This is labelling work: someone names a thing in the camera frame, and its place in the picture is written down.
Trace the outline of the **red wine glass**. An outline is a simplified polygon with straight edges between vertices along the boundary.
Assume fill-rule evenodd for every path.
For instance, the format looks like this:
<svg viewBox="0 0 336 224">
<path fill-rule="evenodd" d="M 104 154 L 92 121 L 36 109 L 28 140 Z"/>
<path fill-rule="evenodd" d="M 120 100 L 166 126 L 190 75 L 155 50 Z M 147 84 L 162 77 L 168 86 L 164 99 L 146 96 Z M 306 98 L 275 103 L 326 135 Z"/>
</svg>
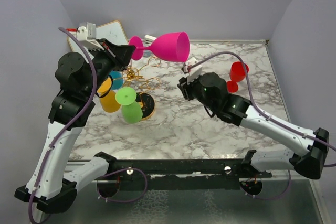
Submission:
<svg viewBox="0 0 336 224">
<path fill-rule="evenodd" d="M 232 64 L 229 77 L 230 80 L 226 83 L 228 92 L 237 92 L 239 89 L 238 83 L 243 81 L 246 77 L 243 64 L 240 61 Z"/>
</svg>

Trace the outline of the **pink wine glass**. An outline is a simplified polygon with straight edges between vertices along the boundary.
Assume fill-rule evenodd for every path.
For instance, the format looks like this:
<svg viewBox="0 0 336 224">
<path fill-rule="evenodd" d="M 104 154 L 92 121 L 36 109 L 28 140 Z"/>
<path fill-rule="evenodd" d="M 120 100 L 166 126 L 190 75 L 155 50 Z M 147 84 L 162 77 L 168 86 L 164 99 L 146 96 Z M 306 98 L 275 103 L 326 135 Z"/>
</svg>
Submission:
<svg viewBox="0 0 336 224">
<path fill-rule="evenodd" d="M 130 39 L 129 45 L 136 49 L 132 55 L 133 60 L 140 60 L 145 50 L 151 51 L 157 58 L 168 62 L 186 62 L 190 53 L 190 40 L 186 32 L 169 33 L 154 40 L 145 47 L 138 36 Z"/>
</svg>

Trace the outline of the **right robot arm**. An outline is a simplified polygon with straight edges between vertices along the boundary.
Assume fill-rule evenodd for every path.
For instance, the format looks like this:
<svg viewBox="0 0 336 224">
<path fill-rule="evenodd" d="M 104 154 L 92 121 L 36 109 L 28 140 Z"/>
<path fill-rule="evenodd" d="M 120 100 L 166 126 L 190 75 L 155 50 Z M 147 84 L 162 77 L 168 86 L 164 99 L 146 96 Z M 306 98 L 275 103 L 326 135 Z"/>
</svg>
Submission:
<svg viewBox="0 0 336 224">
<path fill-rule="evenodd" d="M 328 131 L 304 129 L 262 111 L 250 100 L 229 93 L 226 81 L 214 72 L 193 80 L 182 77 L 177 86 L 186 100 L 200 102 L 210 117 L 251 129 L 286 147 L 282 151 L 248 151 L 241 164 L 246 177 L 270 170 L 294 170 L 306 178 L 320 179 L 328 154 Z"/>
</svg>

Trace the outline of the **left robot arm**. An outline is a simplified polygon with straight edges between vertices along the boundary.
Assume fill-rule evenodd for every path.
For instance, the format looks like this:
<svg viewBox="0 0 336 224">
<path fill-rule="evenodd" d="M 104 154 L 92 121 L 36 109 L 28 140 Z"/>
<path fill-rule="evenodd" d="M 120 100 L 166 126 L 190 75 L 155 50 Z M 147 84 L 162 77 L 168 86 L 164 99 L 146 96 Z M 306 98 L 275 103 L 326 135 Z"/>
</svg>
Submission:
<svg viewBox="0 0 336 224">
<path fill-rule="evenodd" d="M 89 50 L 93 59 L 86 62 L 82 54 L 69 52 L 58 61 L 55 77 L 60 91 L 49 112 L 46 143 L 30 181 L 16 189 L 15 198 L 35 203 L 45 214 L 67 211 L 77 193 L 98 177 L 115 175 L 115 158 L 102 152 L 84 166 L 65 174 L 68 158 L 91 111 L 93 97 L 112 71 L 123 71 L 129 65 L 135 46 L 114 45 L 99 39 L 101 50 Z"/>
</svg>

